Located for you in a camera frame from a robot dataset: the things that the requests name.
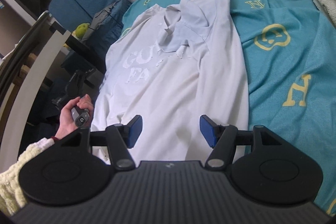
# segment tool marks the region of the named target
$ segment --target blue sofa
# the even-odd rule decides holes
[[[119,1],[113,8],[111,15],[107,17],[100,28],[96,30],[86,45],[94,50],[101,59],[110,47],[121,35],[123,28],[122,17],[130,6],[128,0],[52,0],[49,11],[63,28],[74,31],[82,23],[91,23],[94,15],[108,5]],[[86,70],[89,65],[77,53],[71,52],[64,65],[67,71],[73,73],[76,69]]]

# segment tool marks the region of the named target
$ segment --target sleeve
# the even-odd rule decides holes
[[[13,215],[27,203],[18,182],[19,172],[23,165],[53,144],[52,139],[46,138],[30,144],[20,155],[17,163],[0,174],[0,210],[5,215]]]

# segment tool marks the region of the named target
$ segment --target yellow letter n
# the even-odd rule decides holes
[[[309,80],[311,75],[302,75],[301,79],[303,80],[304,86],[293,83],[289,89],[287,101],[282,104],[282,106],[294,106],[295,101],[293,100],[293,90],[298,90],[303,92],[303,99],[299,102],[299,106],[306,106],[306,95],[308,91]]]

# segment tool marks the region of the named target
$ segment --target blue blanket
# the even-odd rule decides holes
[[[154,4],[137,0],[123,35]],[[336,213],[336,30],[312,0],[231,0],[249,81],[250,129],[263,124],[322,167],[315,203]]]

